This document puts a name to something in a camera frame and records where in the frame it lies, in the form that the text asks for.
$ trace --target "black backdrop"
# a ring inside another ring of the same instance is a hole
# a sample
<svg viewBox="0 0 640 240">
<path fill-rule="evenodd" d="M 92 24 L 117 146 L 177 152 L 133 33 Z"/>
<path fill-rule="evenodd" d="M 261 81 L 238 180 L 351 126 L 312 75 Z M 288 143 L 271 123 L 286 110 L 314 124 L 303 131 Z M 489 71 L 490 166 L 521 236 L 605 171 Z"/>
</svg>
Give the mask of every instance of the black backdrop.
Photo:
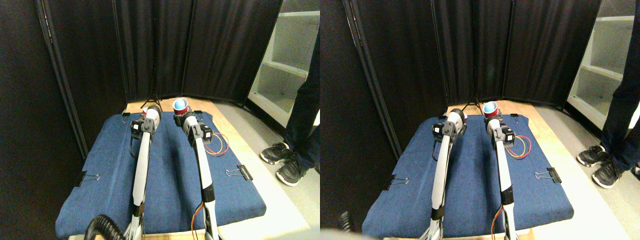
<svg viewBox="0 0 640 240">
<path fill-rule="evenodd" d="M 282 0 L 197 1 L 182 93 L 244 102 L 281 4 Z"/>
<path fill-rule="evenodd" d="M 563 105 L 598 6 L 599 0 L 516 1 L 505 98 Z"/>
<path fill-rule="evenodd" d="M 318 40 L 322 84 L 320 227 L 349 211 L 359 231 L 396 164 L 340 1 L 323 1 Z"/>
<path fill-rule="evenodd" d="M 55 239 L 82 168 L 34 1 L 0 1 L 0 239 Z"/>
<path fill-rule="evenodd" d="M 127 101 L 244 102 L 282 0 L 116 1 Z"/>
<path fill-rule="evenodd" d="M 70 96 L 86 146 L 91 149 L 102 123 L 126 104 L 120 52 L 110 2 L 44 1 Z"/>
<path fill-rule="evenodd" d="M 429 1 L 353 1 L 352 5 L 402 151 L 420 123 L 447 109 L 431 5 Z"/>
<path fill-rule="evenodd" d="M 563 105 L 600 4 L 433 1 L 448 105 L 473 96 Z"/>
</svg>

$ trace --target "colorful wires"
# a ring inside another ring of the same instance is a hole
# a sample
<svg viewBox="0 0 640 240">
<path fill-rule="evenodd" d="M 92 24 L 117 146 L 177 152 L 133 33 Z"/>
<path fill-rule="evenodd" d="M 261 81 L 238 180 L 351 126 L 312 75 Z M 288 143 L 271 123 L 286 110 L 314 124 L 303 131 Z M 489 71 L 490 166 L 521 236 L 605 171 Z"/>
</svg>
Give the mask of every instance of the colorful wires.
<svg viewBox="0 0 640 240">
<path fill-rule="evenodd" d="M 213 136 L 218 137 L 218 139 L 220 140 L 220 150 L 218 150 L 217 152 L 214 152 L 213 150 L 211 150 L 211 148 L 209 148 L 207 145 L 204 145 L 205 147 L 205 151 L 207 152 L 207 154 L 214 156 L 214 157 L 219 157 L 222 156 L 225 152 L 227 152 L 227 150 L 229 150 L 229 139 L 227 138 L 227 136 L 225 136 L 224 134 L 220 133 L 220 132 L 214 132 Z"/>
<path fill-rule="evenodd" d="M 191 217 L 191 237 L 193 237 L 193 240 L 198 239 L 198 233 L 197 232 L 195 234 L 193 233 L 194 232 L 193 231 L 193 221 L 196 219 L 196 215 L 198 215 L 198 212 L 200 212 L 200 210 L 202 210 L 203 206 L 204 206 L 204 202 L 200 202 L 200 205 L 196 209 L 196 212 L 194 212 L 193 213 L 193 217 Z"/>
<path fill-rule="evenodd" d="M 498 215 L 500 215 L 500 212 L 502 212 L 502 204 L 500 204 L 500 209 L 498 209 L 498 212 L 495 213 L 495 216 L 493 217 L 493 221 L 491 221 L 491 239 L 495 240 L 495 236 L 493 234 L 493 226 L 495 224 L 495 220 L 498 218 Z"/>
<path fill-rule="evenodd" d="M 511 157 L 515 158 L 515 159 L 524 159 L 525 157 L 527 157 L 527 155 L 529 155 L 529 152 L 531 152 L 531 140 L 529 138 L 527 138 L 526 136 L 516 136 L 517 139 L 520 139 L 520 141 L 522 141 L 522 153 L 521 154 L 516 154 L 515 152 L 513 152 L 513 150 L 511 148 L 507 148 L 507 153 L 509 153 L 509 155 L 511 155 Z M 529 147 L 527 147 L 527 144 L 524 143 L 524 140 L 522 138 L 527 139 L 527 141 L 529 141 Z"/>
</svg>

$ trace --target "black coiled cable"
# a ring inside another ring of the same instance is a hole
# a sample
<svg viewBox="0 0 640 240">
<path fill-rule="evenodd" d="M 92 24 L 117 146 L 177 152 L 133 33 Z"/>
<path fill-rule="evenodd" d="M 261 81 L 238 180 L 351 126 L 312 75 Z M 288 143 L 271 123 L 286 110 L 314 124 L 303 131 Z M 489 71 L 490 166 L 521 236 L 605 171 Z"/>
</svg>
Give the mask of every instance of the black coiled cable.
<svg viewBox="0 0 640 240">
<path fill-rule="evenodd" d="M 340 230 L 343 232 L 351 232 L 351 217 L 349 211 L 340 214 Z"/>
<path fill-rule="evenodd" d="M 84 233 L 84 240 L 94 240 L 95 236 L 102 235 L 105 240 L 125 240 L 118 226 L 111 218 L 100 214 L 91 220 Z"/>
</svg>

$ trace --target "white bookshelf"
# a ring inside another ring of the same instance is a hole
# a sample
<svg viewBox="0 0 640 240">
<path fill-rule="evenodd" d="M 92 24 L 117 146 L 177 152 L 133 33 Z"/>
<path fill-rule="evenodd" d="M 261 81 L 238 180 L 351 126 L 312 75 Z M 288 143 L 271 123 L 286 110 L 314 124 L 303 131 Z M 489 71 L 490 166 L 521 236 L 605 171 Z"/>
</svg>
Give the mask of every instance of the white bookshelf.
<svg viewBox="0 0 640 240">
<path fill-rule="evenodd" d="M 309 74 L 320 11 L 278 14 L 249 99 L 287 127 L 298 88 Z M 314 125 L 319 124 L 318 112 Z"/>
<path fill-rule="evenodd" d="M 600 129 L 604 126 L 612 95 L 622 82 L 634 16 L 599 17 L 567 101 Z M 640 115 L 634 113 L 629 128 Z"/>
</svg>

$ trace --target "blue ball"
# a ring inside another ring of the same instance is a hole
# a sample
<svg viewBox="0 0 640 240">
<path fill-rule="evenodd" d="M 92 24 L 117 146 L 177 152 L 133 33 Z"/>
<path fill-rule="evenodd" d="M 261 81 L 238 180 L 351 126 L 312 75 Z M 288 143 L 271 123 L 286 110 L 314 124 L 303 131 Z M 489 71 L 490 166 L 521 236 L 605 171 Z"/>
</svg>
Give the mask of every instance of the blue ball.
<svg viewBox="0 0 640 240">
<path fill-rule="evenodd" d="M 173 103 L 173 108 L 175 108 L 175 109 L 183 109 L 184 107 L 186 107 L 186 106 L 184 105 L 184 101 L 183 100 L 178 100 L 178 101 L 175 101 Z"/>
<path fill-rule="evenodd" d="M 485 104 L 484 105 L 484 112 L 485 113 L 493 113 L 495 109 L 493 108 L 493 104 Z"/>
</svg>

